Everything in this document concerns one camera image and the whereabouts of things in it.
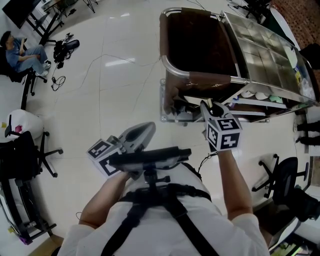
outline white tiled floor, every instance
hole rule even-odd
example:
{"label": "white tiled floor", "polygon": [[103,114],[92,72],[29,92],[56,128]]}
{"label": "white tiled floor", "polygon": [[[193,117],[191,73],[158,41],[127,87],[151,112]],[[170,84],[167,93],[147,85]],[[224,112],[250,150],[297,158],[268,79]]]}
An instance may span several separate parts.
{"label": "white tiled floor", "polygon": [[[232,12],[226,0],[199,1],[212,12]],[[44,170],[34,181],[42,211],[49,222],[57,224],[55,234],[64,237],[68,226],[78,222],[76,212],[81,212],[104,182],[86,156],[98,139],[118,136],[129,126],[154,121],[156,134],[149,150],[191,148],[189,163],[196,169],[208,155],[202,123],[182,127],[160,122],[159,80],[165,77],[165,70],[158,61],[158,20],[163,9],[175,6],[198,8],[186,0],[101,0],[94,5],[93,14],[78,1],[76,13],[64,21],[65,30],[54,36],[60,40],[71,32],[79,39],[80,47],[54,73],[56,78],[66,76],[63,87],[53,92],[50,80],[37,81],[35,96],[28,97],[27,110],[43,118],[50,132],[48,150],[64,150],[51,160],[58,178]],[[46,51],[52,59],[53,47],[47,46]],[[48,78],[54,68],[53,63]],[[304,171],[309,156],[300,144],[295,149],[294,118],[294,114],[288,114],[270,123],[243,124],[243,141],[233,154],[250,188],[266,175],[259,160],[271,165],[274,153],[283,160],[295,156],[297,150],[299,170]],[[200,173],[213,201],[225,213],[217,157],[208,160]],[[252,194],[255,204],[263,200],[263,194]]]}

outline white shirt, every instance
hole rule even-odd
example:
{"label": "white shirt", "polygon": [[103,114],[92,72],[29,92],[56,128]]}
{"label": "white shirt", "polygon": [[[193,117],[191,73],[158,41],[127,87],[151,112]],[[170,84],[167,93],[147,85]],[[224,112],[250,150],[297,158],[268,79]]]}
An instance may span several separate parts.
{"label": "white shirt", "polygon": [[[182,164],[172,170],[158,170],[158,178],[169,175],[172,183],[208,190]],[[142,175],[129,180],[123,195],[138,188],[148,187]],[[269,256],[268,247],[253,214],[243,214],[232,221],[222,216],[219,209],[202,197],[178,197],[188,216],[219,256]],[[93,229],[74,225],[68,231],[58,256],[100,256],[107,241],[116,232],[131,209],[131,202],[118,202],[109,211],[106,222]],[[133,228],[115,256],[188,256],[199,255],[177,221],[163,207],[149,208],[140,224]]]}

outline person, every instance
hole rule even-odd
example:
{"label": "person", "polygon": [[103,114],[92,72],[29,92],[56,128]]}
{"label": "person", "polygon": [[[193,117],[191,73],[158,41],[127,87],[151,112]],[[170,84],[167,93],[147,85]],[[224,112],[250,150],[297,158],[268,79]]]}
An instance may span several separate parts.
{"label": "person", "polygon": [[51,64],[42,45],[24,50],[25,38],[14,38],[10,31],[3,34],[0,45],[6,49],[5,56],[9,65],[22,72],[32,68],[37,76],[45,77]]}
{"label": "person", "polygon": [[[320,121],[312,123],[303,123],[299,124],[296,127],[297,131],[306,131],[306,132],[318,132],[320,133]],[[296,140],[296,143],[300,142],[304,145],[309,146],[320,146],[320,136],[316,137],[299,137]]]}
{"label": "person", "polygon": [[[181,196],[187,215],[219,256],[269,256],[268,247],[253,215],[252,198],[232,152],[218,152],[227,217],[208,199]],[[158,178],[190,185],[209,193],[197,172],[181,163],[157,170]],[[70,227],[58,256],[100,256],[107,242],[127,217],[132,202],[119,201],[128,192],[147,188],[144,176],[133,181],[121,172],[109,178],[84,207],[78,225]],[[176,219],[163,207],[148,208],[124,243],[109,255],[199,255]]]}

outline man sitting in chair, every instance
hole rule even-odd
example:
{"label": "man sitting in chair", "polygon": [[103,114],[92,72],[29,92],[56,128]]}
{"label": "man sitting in chair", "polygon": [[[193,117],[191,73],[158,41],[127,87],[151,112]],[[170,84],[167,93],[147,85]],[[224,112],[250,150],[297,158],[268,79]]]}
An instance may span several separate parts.
{"label": "man sitting in chair", "polygon": [[24,38],[14,38],[10,31],[3,34],[0,45],[6,49],[7,62],[18,73],[32,68],[36,76],[45,77],[51,64],[44,47],[38,45],[25,51],[24,43]]}

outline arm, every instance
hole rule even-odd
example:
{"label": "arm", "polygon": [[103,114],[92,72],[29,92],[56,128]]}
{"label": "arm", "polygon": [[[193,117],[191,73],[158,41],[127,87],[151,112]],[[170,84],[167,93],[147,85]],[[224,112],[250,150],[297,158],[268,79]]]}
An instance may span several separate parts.
{"label": "arm", "polygon": [[21,39],[20,51],[19,51],[20,55],[22,55],[22,54],[24,54],[24,53],[25,53],[25,50],[24,50],[24,44],[25,44],[25,39],[24,39],[24,38],[22,38],[22,39]]}
{"label": "arm", "polygon": [[30,59],[30,58],[37,58],[37,59],[39,59],[39,58],[40,58],[40,55],[19,56],[18,61],[19,61],[19,62],[23,62],[23,61],[25,61],[25,60],[27,60],[27,59]]}
{"label": "arm", "polygon": [[105,223],[110,208],[119,200],[128,179],[125,172],[108,179],[84,207],[79,224],[96,229]]}
{"label": "arm", "polygon": [[231,150],[218,152],[222,178],[223,197],[228,219],[242,214],[252,214],[252,198]]}

